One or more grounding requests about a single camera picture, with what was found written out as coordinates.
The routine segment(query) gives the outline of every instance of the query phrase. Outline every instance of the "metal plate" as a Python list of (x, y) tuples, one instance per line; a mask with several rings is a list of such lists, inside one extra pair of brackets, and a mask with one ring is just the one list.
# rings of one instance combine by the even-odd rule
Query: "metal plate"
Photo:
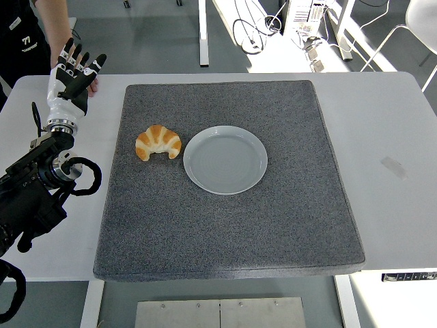
[(302, 299), (139, 302), (135, 328), (305, 328)]
[(135, 328), (220, 328), (220, 301), (139, 302)]
[(226, 299), (221, 301), (221, 328), (305, 328), (302, 299)]

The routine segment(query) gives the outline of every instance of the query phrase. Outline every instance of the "floor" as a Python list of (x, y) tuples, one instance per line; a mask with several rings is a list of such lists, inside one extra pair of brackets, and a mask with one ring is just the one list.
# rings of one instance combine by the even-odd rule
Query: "floor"
[[(185, 0), (184, 5), (178, 7), (174, 0), (130, 0), (132, 7), (127, 10), (122, 0), (95, 0), (92, 3), (75, 0), (69, 3), (69, 11), (70, 16), (78, 18), (75, 30), (81, 37), (84, 49), (91, 53), (91, 57), (100, 53), (108, 55), (102, 74), (259, 72), (262, 67), (266, 72), (309, 71), (308, 63), (300, 61), (300, 56), (294, 55), (300, 50), (290, 40), (283, 41), (286, 46), (281, 50), (275, 49), (276, 42), (280, 41), (273, 40), (269, 41), (265, 53), (245, 55), (232, 41), (229, 27), (223, 24), (222, 17), (225, 13), (219, 12), (213, 1), (206, 2), (210, 53), (210, 66), (207, 68), (199, 66), (196, 1)], [(277, 10), (276, 0), (260, 2), (269, 14), (274, 14)], [(384, 18), (363, 29), (368, 43), (378, 45), (392, 26), (403, 23), (407, 5), (407, 0), (393, 1), (389, 13)], [(352, 18), (358, 25), (362, 25), (384, 10), (385, 7), (371, 8), (357, 1)], [(334, 43), (329, 23), (327, 30), (328, 43)], [(320, 34), (327, 36), (323, 24)], [(423, 85), (437, 64), (437, 56), (432, 55), (422, 67), (419, 67), (428, 51), (414, 37), (408, 35), (407, 31), (395, 34), (382, 54), (397, 70), (411, 73), (419, 85)], [(354, 54), (352, 61), (343, 63), (335, 47), (329, 47), (326, 56), (328, 59), (324, 61), (325, 72), (359, 71), (364, 64), (357, 54)], [(425, 96), (437, 113), (436, 91), (437, 80), (434, 79)], [(0, 292), (12, 295), (14, 286), (5, 283), (0, 288)], [(85, 293), (84, 282), (29, 283), (28, 297), (22, 310), (4, 327), (78, 327)], [(305, 277), (150, 284), (109, 283), (102, 300), (100, 320), (103, 323), (100, 328), (134, 327), (138, 301), (280, 296), (302, 297), (307, 327), (342, 327), (333, 278)], [(4, 312), (4, 302), (5, 298), (2, 297), (0, 312)], [(376, 327), (360, 299), (358, 313), (362, 327)]]

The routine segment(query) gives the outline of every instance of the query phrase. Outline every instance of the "desk leg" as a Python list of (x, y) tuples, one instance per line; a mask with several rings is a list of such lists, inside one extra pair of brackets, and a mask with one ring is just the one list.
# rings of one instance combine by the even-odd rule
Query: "desk leg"
[(103, 280), (92, 280), (88, 283), (87, 296), (85, 298), (85, 305), (83, 306), (81, 328), (97, 327), (103, 287)]
[(206, 0), (199, 0), (199, 46), (200, 66), (209, 66), (208, 32), (206, 29)]
[(328, 10), (328, 17), (331, 25), (334, 29), (335, 38), (337, 39), (337, 44), (340, 47), (341, 57), (343, 61), (349, 62), (352, 60), (351, 49), (344, 36), (344, 31), (346, 29), (346, 23), (350, 18), (352, 8), (354, 7), (355, 0), (346, 0), (346, 4), (343, 5), (340, 13), (340, 18), (336, 17), (333, 10)]
[(334, 281), (339, 298), (343, 326), (345, 328), (361, 328), (349, 275), (335, 275)]

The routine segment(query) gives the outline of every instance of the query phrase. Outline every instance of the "croissant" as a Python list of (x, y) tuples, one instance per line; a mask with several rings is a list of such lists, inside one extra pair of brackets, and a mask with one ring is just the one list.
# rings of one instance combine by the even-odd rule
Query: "croissant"
[(162, 125), (152, 125), (141, 133), (135, 141), (135, 152), (143, 161), (148, 161), (151, 153), (168, 152), (169, 158), (179, 155), (182, 142), (178, 134)]

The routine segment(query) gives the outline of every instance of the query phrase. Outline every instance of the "white table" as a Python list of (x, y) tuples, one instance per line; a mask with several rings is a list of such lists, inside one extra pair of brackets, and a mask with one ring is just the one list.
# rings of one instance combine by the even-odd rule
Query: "white table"
[[(182, 5), (182, 0), (177, 0), (176, 3)], [(124, 0), (124, 7), (126, 9), (130, 8), (128, 0)], [(206, 0), (199, 0), (199, 54), (200, 66), (208, 67), (210, 65), (210, 58), (208, 53), (208, 30), (206, 25)]]
[[(309, 79), (315, 86), (363, 241), (365, 269), (437, 267), (437, 118), (414, 78), (403, 72), (102, 75), (73, 148), (101, 167), (99, 192), (70, 196), (64, 206), (67, 219), (36, 238), (28, 253), (13, 246), (3, 259), (21, 268), (29, 281), (94, 279), (94, 254), (127, 85), (288, 79)], [(36, 138), (32, 101), (45, 121), (47, 82), (48, 77), (25, 77), (12, 90), (0, 113), (1, 170), (24, 155)], [(400, 163), (405, 180), (381, 164), (385, 157)], [(91, 174), (84, 172), (78, 186), (88, 187), (90, 181)]]
[(328, 17), (334, 29), (334, 35), (339, 46), (340, 54), (345, 62), (352, 60), (351, 48), (344, 36), (344, 31), (346, 30), (346, 25), (350, 19), (354, 4), (355, 0), (345, 0), (343, 7), (341, 7), (340, 16), (338, 17), (333, 9), (328, 10)]

